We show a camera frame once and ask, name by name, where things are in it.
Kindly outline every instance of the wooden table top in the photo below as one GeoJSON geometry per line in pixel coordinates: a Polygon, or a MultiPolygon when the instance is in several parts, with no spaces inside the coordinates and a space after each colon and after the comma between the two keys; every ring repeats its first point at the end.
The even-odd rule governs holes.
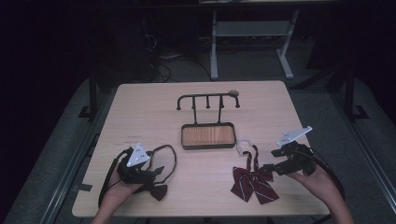
{"type": "MultiPolygon", "coordinates": [[[[261,205],[252,195],[248,203],[230,192],[233,168],[246,168],[247,156],[233,148],[184,150],[181,126],[194,122],[191,99],[177,99],[184,94],[224,93],[239,91],[240,108],[232,97],[224,97],[222,122],[231,122],[236,139],[250,139],[259,149],[259,165],[279,163],[286,158],[274,158],[271,150],[285,131],[299,130],[301,122],[284,83],[280,81],[195,82],[163,84],[125,84],[116,93],[106,123],[92,155],[83,184],[90,191],[80,190],[73,207],[77,217],[93,217],[97,200],[109,166],[124,149],[140,142],[145,150],[171,145],[177,154],[177,167],[166,181],[168,192],[158,202],[148,192],[130,197],[115,213],[127,217],[233,217],[233,216],[293,216],[325,215],[327,207],[307,189],[287,176],[274,173],[270,185],[279,195],[272,203],[261,205]]],[[[218,120],[219,100],[210,98],[211,108],[205,108],[205,97],[196,99],[198,123],[218,120]]],[[[299,143],[308,145],[305,136],[299,143]]],[[[252,151],[247,144],[244,150],[252,151]]],[[[167,149],[156,153],[153,168],[165,166],[157,177],[162,180],[173,168],[173,154],[167,149]]]]}

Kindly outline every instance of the hand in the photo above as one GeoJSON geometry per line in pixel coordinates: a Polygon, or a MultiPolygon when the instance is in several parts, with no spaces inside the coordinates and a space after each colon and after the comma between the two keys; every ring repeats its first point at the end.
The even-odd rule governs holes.
{"type": "Polygon", "coordinates": [[[320,166],[316,166],[316,170],[312,175],[305,176],[293,173],[289,174],[289,177],[300,182],[327,205],[334,223],[353,223],[352,215],[340,191],[332,182],[330,176],[320,166]]]}
{"type": "Polygon", "coordinates": [[[111,177],[108,181],[108,186],[110,187],[105,196],[103,197],[101,207],[96,213],[92,224],[104,224],[108,223],[113,216],[117,208],[122,205],[137,189],[143,186],[143,184],[125,184],[120,180],[120,176],[117,173],[117,164],[111,177]]]}

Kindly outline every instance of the desk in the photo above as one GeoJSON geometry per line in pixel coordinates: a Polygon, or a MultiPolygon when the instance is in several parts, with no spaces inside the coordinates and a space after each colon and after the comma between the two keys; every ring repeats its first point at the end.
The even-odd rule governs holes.
{"type": "MultiPolygon", "coordinates": [[[[115,216],[127,217],[233,217],[293,216],[328,214],[327,207],[299,183],[287,176],[274,174],[270,183],[280,199],[260,205],[255,195],[245,203],[230,192],[233,167],[246,167],[246,156],[234,148],[184,150],[180,142],[181,126],[193,123],[190,101],[177,98],[184,94],[239,91],[240,108],[232,97],[224,97],[222,122],[232,122],[236,138],[249,138],[258,147],[259,165],[278,163],[270,151],[284,131],[302,128],[285,85],[280,81],[197,82],[121,85],[108,113],[106,123],[92,155],[83,184],[90,191],[80,190],[73,207],[77,217],[93,217],[97,199],[108,168],[128,146],[140,142],[146,150],[165,144],[177,153],[177,168],[167,180],[168,193],[162,201],[143,192],[130,197],[115,216]]],[[[217,103],[205,108],[205,98],[197,98],[199,123],[216,122],[217,103]]],[[[308,144],[301,137],[299,143],[308,144]]],[[[163,176],[173,166],[173,154],[165,149],[156,154],[153,168],[165,166],[163,176]]]]}

